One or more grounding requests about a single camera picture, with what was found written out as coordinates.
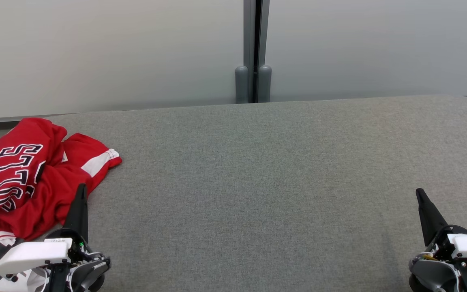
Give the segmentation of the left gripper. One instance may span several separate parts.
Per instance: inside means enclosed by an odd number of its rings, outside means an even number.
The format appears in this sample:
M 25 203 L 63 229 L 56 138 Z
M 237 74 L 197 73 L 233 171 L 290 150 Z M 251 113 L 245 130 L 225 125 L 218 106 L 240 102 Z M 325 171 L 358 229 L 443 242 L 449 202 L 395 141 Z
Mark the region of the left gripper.
M 88 241 L 88 194 L 79 184 L 63 228 L 42 242 L 23 242 L 0 259 L 0 275 L 18 274 L 34 268 L 58 264 L 81 264 L 96 260 Z

